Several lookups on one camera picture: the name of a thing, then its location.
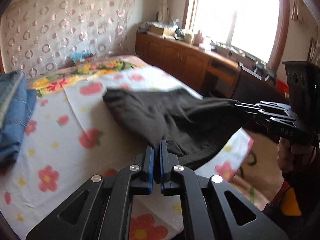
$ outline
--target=bed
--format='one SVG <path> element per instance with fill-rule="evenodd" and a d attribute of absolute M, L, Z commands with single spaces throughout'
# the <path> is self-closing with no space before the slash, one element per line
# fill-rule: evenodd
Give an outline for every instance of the bed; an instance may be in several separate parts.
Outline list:
<path fill-rule="evenodd" d="M 30 79 L 28 86 L 37 91 L 36 107 L 18 161 L 0 175 L 0 210 L 21 239 L 92 175 L 114 175 L 145 151 L 142 141 L 113 120 L 102 101 L 106 87 L 143 91 L 185 88 L 201 98 L 135 56 L 58 70 Z M 239 130 L 211 162 L 196 172 L 210 176 L 219 164 L 221 173 L 226 174 L 230 169 L 224 165 L 226 158 L 237 160 L 230 161 L 231 168 L 237 170 L 251 148 L 250 140 Z M 268 202 L 237 175 L 233 185 L 260 209 Z M 143 229 L 152 235 L 139 238 L 133 234 L 131 240 L 172 239 L 183 230 L 180 198 L 162 196 L 159 185 L 154 184 L 151 196 L 135 196 L 131 226 L 131 230 Z"/>

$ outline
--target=cardboard box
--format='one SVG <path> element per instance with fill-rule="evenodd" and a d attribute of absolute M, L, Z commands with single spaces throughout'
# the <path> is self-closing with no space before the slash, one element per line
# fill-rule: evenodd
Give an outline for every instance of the cardboard box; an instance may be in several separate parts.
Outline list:
<path fill-rule="evenodd" d="M 150 32 L 157 34 L 157 35 L 166 35 L 166 36 L 174 36 L 175 30 L 172 28 L 159 28 L 155 26 L 151 26 Z"/>

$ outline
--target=patterned wallpaper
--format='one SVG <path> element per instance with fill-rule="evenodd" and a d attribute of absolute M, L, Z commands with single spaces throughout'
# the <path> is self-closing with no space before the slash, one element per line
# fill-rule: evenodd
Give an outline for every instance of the patterned wallpaper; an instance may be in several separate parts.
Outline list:
<path fill-rule="evenodd" d="M 7 71 L 35 77 L 70 63 L 73 51 L 97 57 L 125 54 L 135 0 L 19 0 L 1 24 Z"/>

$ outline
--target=cabinet door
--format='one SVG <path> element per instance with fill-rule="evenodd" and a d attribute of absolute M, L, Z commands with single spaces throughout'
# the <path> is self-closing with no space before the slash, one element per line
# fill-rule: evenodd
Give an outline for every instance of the cabinet door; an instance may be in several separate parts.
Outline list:
<path fill-rule="evenodd" d="M 147 41 L 143 37 L 142 34 L 137 33 L 136 34 L 136 54 L 142 59 L 146 60 L 147 59 Z"/>
<path fill-rule="evenodd" d="M 181 79 L 181 55 L 177 46 L 165 45 L 162 69 L 179 80 Z"/>
<path fill-rule="evenodd" d="M 161 68 L 164 45 L 163 40 L 158 39 L 158 41 L 149 40 L 147 42 L 148 46 L 148 57 L 146 58 L 146 62 L 152 66 L 156 66 Z"/>
<path fill-rule="evenodd" d="M 203 53 L 189 49 L 184 50 L 181 81 L 199 92 L 209 60 L 209 56 Z"/>

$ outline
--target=blue folded cloth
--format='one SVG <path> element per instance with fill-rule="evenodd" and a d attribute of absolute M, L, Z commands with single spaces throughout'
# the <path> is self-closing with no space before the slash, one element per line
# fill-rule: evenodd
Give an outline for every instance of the blue folded cloth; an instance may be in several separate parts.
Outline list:
<path fill-rule="evenodd" d="M 19 82 L 16 75 L 12 76 L 14 82 Z M 36 91 L 27 90 L 27 81 L 23 74 L 0 129 L 0 167 L 5 167 L 17 160 L 24 130 L 32 115 L 35 103 Z"/>
<path fill-rule="evenodd" d="M 24 78 L 22 71 L 13 71 L 9 74 L 0 73 L 0 129 L 4 116 L 8 111 L 11 99 L 15 95 L 21 80 Z"/>

